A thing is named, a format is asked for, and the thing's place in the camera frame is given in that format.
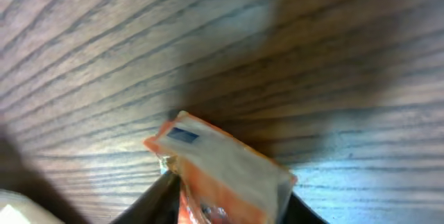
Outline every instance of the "blue label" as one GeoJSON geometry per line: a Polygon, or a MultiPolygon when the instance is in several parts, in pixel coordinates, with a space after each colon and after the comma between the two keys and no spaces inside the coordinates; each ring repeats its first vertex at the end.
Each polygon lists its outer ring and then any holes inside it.
{"type": "Polygon", "coordinates": [[[170,132],[167,134],[168,137],[172,139],[176,139],[179,141],[184,141],[187,144],[192,144],[196,138],[199,136],[191,133],[190,131],[182,130],[179,128],[174,127],[170,132]]]}

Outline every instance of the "wooden table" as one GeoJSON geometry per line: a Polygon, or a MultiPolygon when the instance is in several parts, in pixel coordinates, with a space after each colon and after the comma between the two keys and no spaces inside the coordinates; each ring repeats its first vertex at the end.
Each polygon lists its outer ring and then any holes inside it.
{"type": "Polygon", "coordinates": [[[175,110],[331,223],[444,222],[444,0],[0,0],[2,122],[93,223],[158,177],[175,110]]]}

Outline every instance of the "orange packaging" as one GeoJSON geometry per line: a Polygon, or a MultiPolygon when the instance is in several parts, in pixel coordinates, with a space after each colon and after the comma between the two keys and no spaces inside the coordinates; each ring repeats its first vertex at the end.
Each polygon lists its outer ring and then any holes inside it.
{"type": "Polygon", "coordinates": [[[144,144],[175,158],[169,168],[183,181],[180,223],[276,223],[296,183],[288,170],[187,112],[144,144]]]}

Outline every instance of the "snack package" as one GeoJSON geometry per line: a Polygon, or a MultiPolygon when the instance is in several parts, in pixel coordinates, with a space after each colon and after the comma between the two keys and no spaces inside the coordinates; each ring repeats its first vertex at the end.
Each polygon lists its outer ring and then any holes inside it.
{"type": "Polygon", "coordinates": [[[144,144],[182,179],[179,223],[276,223],[296,183],[287,169],[187,112],[144,144]]]}

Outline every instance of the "dark wooden surface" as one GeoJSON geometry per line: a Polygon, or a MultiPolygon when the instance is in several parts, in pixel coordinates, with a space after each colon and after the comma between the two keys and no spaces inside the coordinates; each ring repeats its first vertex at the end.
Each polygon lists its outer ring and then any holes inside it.
{"type": "Polygon", "coordinates": [[[0,0],[1,120],[93,223],[185,109],[331,223],[444,222],[444,0],[0,0]]]}
{"type": "Polygon", "coordinates": [[[0,189],[25,195],[64,223],[87,223],[60,192],[34,168],[27,165],[10,140],[0,132],[0,189]]]}

